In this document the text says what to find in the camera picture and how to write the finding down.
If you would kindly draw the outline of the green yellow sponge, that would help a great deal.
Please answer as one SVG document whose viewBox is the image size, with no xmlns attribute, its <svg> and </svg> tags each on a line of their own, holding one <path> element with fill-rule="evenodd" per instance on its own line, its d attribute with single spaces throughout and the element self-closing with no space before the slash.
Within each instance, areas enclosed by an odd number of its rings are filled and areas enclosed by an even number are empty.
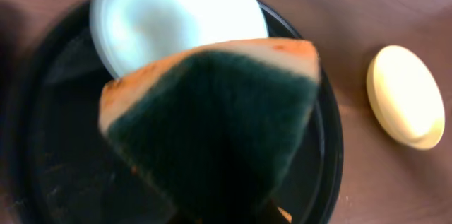
<svg viewBox="0 0 452 224">
<path fill-rule="evenodd" d="M 307 40 L 196 47 L 102 89 L 113 150 L 195 223 L 264 223 L 302 142 L 321 84 Z"/>
</svg>

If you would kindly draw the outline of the light blue plate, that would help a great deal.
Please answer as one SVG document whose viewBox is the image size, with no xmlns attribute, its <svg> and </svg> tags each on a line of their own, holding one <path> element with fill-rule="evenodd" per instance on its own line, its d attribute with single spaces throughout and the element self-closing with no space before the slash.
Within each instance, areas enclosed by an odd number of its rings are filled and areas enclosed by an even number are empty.
<svg viewBox="0 0 452 224">
<path fill-rule="evenodd" d="M 90 29 L 113 78 L 185 49 L 268 36 L 257 0 L 91 0 Z"/>
</svg>

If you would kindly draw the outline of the yellow plate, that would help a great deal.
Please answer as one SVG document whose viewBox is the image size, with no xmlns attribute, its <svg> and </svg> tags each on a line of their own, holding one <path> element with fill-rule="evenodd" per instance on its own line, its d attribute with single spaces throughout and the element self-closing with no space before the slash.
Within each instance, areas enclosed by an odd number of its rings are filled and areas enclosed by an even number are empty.
<svg viewBox="0 0 452 224">
<path fill-rule="evenodd" d="M 367 70 L 369 103 L 384 131 L 398 143 L 429 150 L 441 140 L 445 109 L 424 62 L 399 45 L 381 49 Z"/>
</svg>

